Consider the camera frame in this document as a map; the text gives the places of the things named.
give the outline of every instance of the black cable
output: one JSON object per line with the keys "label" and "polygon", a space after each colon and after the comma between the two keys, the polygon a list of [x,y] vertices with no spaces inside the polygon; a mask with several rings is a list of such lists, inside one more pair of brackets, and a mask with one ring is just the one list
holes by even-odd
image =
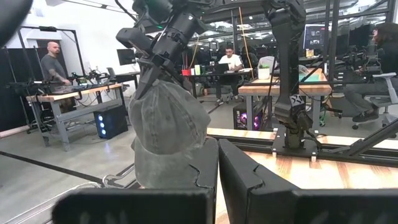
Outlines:
{"label": "black cable", "polygon": [[[274,63],[272,64],[272,71],[271,71],[271,80],[270,80],[270,83],[272,83],[272,79],[273,79],[273,77],[274,77],[274,68],[275,68],[275,64],[276,64],[276,58],[274,57]],[[270,95],[271,95],[271,88],[272,88],[272,85],[269,85],[269,87],[268,87],[268,94],[267,94],[267,98],[266,98],[266,107],[264,108],[264,112],[266,111],[266,109],[267,109],[267,107],[268,107],[268,101],[269,101],[269,97],[270,97]],[[265,119],[265,116],[263,115],[262,116],[262,121],[261,121],[261,124],[260,124],[260,129],[263,127],[263,125],[264,125],[264,123],[266,122],[266,119]]]}
{"label": "black cable", "polygon": [[115,3],[127,14],[131,19],[133,19],[135,22],[138,22],[138,20],[129,12],[127,9],[125,9],[122,4],[120,4],[119,0],[114,0]]}

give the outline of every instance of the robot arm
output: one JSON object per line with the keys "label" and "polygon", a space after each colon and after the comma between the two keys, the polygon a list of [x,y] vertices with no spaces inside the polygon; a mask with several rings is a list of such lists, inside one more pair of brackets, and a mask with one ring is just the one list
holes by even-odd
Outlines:
{"label": "robot arm", "polygon": [[298,86],[298,41],[306,16],[302,0],[135,0],[132,8],[141,17],[145,16],[154,24],[167,21],[164,31],[154,40],[149,40],[138,28],[139,22],[134,28],[120,30],[116,36],[127,48],[135,47],[143,54],[138,60],[142,75],[135,97],[142,98],[156,79],[178,83],[190,90],[189,82],[174,70],[174,63],[194,33],[206,31],[200,15],[248,6],[262,6],[271,23],[280,51],[280,97],[275,115],[286,127],[285,145],[300,148],[304,131],[308,132],[312,126]]}

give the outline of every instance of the gray t-shirt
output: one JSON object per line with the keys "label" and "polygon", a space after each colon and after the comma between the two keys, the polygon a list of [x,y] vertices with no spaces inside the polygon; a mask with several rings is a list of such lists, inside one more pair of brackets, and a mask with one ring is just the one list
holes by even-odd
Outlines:
{"label": "gray t-shirt", "polygon": [[51,69],[54,69],[63,78],[67,77],[62,65],[53,56],[50,56],[48,54],[44,55],[44,57],[40,61],[40,64],[42,66],[43,76],[45,81],[59,81],[59,80],[53,80],[49,72]]}

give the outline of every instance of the man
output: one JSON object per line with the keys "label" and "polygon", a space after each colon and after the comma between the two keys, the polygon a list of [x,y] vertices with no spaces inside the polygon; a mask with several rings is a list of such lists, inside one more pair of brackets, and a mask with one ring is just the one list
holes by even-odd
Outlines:
{"label": "man", "polygon": [[[398,73],[398,24],[385,22],[378,25],[373,31],[373,41],[382,52],[378,55],[382,72]],[[359,75],[363,72],[363,69],[358,71]],[[392,86],[398,90],[398,78],[391,78],[391,82]],[[388,95],[388,87],[383,78],[376,78],[373,83],[346,85],[344,95],[358,111],[359,115],[353,118],[353,122],[362,123],[379,117],[377,105],[365,100],[364,96]]]}
{"label": "man", "polygon": [[[57,60],[60,53],[60,46],[56,42],[49,42],[47,44],[48,54],[44,55],[40,64],[42,66],[44,81],[61,81],[64,85],[70,85],[70,81],[66,79],[67,74],[60,62]],[[61,90],[59,86],[52,91]],[[62,113],[72,110],[73,103],[71,98],[62,100],[60,109]]]}
{"label": "man", "polygon": [[61,81],[65,85],[70,85],[70,81],[66,79],[65,73],[60,62],[57,60],[60,53],[60,46],[56,42],[49,42],[47,44],[48,54],[45,55],[40,64],[42,66],[45,81]]}
{"label": "man", "polygon": [[[234,49],[231,46],[225,48],[225,55],[221,58],[219,63],[227,63],[230,71],[239,71],[243,68],[241,59],[238,55],[234,54]],[[221,83],[231,85],[235,100],[238,100],[238,81],[239,77],[237,76],[220,78]],[[221,103],[221,89],[219,88],[216,90],[216,97],[217,103]]]}

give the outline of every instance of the cable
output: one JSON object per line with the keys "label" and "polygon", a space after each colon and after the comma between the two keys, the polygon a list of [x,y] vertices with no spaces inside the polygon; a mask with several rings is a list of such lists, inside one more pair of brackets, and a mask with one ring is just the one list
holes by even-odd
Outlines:
{"label": "cable", "polygon": [[248,51],[248,45],[246,43],[246,36],[244,35],[244,27],[243,27],[243,18],[242,18],[242,10],[239,7],[239,16],[241,18],[241,26],[242,26],[242,36],[243,36],[243,43],[244,43],[244,48],[246,49],[246,56],[248,56],[248,61],[249,61],[249,65],[251,68],[251,77],[254,79],[254,73],[253,73],[253,67],[251,65],[251,61],[250,61],[250,57],[249,57],[249,51]]}
{"label": "cable", "polygon": [[129,12],[127,9],[125,9],[122,4],[120,4],[119,0],[114,0],[115,3],[127,14],[131,19],[133,19],[135,22],[138,22],[138,20]]}
{"label": "cable", "polygon": [[191,61],[191,64],[189,65],[189,69],[192,68],[192,64],[195,61],[195,56],[196,56],[197,50],[198,50],[199,38],[200,38],[200,36],[198,35],[197,44],[195,45],[195,51],[193,52],[192,61]]}
{"label": "cable", "polygon": [[[270,95],[271,95],[271,89],[272,89],[271,83],[272,83],[272,79],[274,78],[274,68],[275,68],[275,64],[276,64],[276,58],[274,57],[274,62],[273,62],[273,64],[272,64],[271,80],[270,80],[270,82],[269,82],[270,85],[269,85],[269,87],[268,87],[268,94],[267,94],[267,98],[266,98],[266,107],[264,108],[264,112],[266,111],[266,109],[268,109],[268,113],[270,113],[270,110],[272,111],[272,108],[268,108],[268,101],[269,101],[269,97],[270,97]],[[262,126],[265,124],[265,122],[266,122],[266,117],[263,116],[263,117],[262,117],[261,124],[260,124],[260,129],[261,129]]]}

